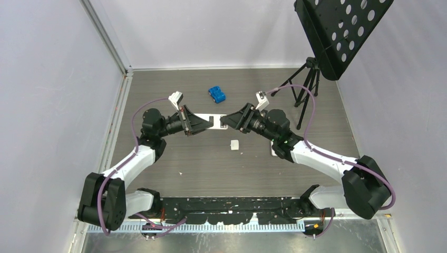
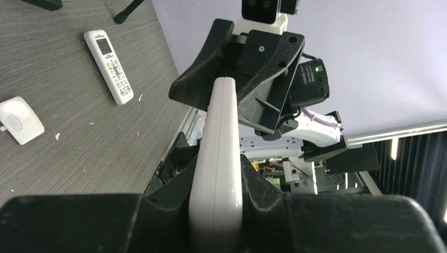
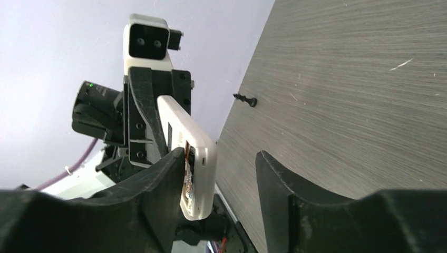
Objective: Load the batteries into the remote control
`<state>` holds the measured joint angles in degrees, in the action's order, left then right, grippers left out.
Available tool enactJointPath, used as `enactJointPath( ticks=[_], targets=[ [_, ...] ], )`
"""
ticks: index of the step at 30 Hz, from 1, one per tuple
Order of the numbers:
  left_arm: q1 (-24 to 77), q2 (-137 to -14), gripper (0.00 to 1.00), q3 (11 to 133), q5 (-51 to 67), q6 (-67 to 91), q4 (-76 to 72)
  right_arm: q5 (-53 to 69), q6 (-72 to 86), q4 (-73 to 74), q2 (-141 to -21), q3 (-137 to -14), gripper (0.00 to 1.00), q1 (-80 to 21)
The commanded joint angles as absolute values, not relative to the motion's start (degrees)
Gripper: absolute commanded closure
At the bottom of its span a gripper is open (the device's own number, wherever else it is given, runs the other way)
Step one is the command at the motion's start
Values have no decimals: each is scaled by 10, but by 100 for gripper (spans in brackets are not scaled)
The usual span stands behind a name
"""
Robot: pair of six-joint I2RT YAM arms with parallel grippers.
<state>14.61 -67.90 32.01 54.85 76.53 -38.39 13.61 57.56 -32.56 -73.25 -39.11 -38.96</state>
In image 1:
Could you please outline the white remote with black window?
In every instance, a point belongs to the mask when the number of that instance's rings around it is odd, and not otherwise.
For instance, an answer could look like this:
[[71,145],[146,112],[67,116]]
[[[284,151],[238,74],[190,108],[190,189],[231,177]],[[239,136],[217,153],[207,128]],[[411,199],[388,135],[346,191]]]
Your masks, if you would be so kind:
[[214,113],[197,113],[196,116],[207,120],[213,124],[208,130],[226,130],[228,126],[220,121],[226,114],[214,114]]

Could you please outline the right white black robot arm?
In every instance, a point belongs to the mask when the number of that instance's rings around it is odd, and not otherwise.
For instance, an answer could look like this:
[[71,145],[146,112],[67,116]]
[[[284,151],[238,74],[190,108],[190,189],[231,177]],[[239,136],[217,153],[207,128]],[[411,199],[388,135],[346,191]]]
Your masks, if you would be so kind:
[[220,121],[242,133],[253,131],[265,137],[279,158],[313,168],[341,184],[309,189],[300,203],[307,216],[315,216],[325,208],[348,207],[357,216],[372,219],[379,210],[390,208],[395,202],[395,192],[373,158],[345,157],[311,144],[290,129],[283,110],[259,111],[247,103]]

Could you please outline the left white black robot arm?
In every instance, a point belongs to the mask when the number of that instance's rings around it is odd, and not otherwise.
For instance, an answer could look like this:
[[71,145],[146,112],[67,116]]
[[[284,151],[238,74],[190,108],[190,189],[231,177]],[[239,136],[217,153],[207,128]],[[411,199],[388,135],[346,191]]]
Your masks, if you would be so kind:
[[142,116],[141,135],[135,148],[123,160],[103,173],[90,173],[81,194],[77,218],[99,226],[105,234],[117,230],[124,219],[143,212],[156,218],[162,210],[160,194],[141,188],[127,194],[128,185],[162,156],[164,137],[178,132],[196,135],[213,127],[207,116],[201,118],[183,105],[172,116],[165,117],[157,109],[148,109]]

